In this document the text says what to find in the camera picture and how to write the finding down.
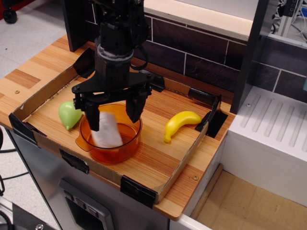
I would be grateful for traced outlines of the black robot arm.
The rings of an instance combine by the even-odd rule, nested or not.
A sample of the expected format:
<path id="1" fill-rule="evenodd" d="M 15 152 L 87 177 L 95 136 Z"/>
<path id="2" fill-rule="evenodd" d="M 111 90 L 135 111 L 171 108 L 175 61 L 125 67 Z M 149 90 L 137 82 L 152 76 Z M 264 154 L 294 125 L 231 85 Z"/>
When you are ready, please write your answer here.
<path id="1" fill-rule="evenodd" d="M 125 101 L 126 113 L 136 123 L 152 93 L 154 78 L 141 72 L 146 63 L 131 64 L 135 49 L 148 58 L 142 47 L 151 29 L 144 16 L 144 2 L 95 0 L 93 5 L 100 36 L 95 39 L 95 48 L 84 52 L 89 60 L 78 71 L 86 81 L 74 86 L 72 92 L 75 108 L 85 112 L 91 130 L 99 131 L 99 106 L 103 104 Z"/>

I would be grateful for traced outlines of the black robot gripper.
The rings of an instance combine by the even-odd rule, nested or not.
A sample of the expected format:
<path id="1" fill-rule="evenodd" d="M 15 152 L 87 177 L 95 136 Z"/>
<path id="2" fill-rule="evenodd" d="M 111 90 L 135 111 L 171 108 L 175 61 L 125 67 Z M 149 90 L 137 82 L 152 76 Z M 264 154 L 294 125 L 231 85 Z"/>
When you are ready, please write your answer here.
<path id="1" fill-rule="evenodd" d="M 152 94 L 154 77 L 142 72 L 130 72 L 130 59 L 109 59 L 98 52 L 86 51 L 78 60 L 95 67 L 94 75 L 72 88 L 76 109 L 85 112 L 91 130 L 99 130 L 99 106 L 125 101 L 126 113 L 136 123 L 143 112 L 146 99 Z"/>

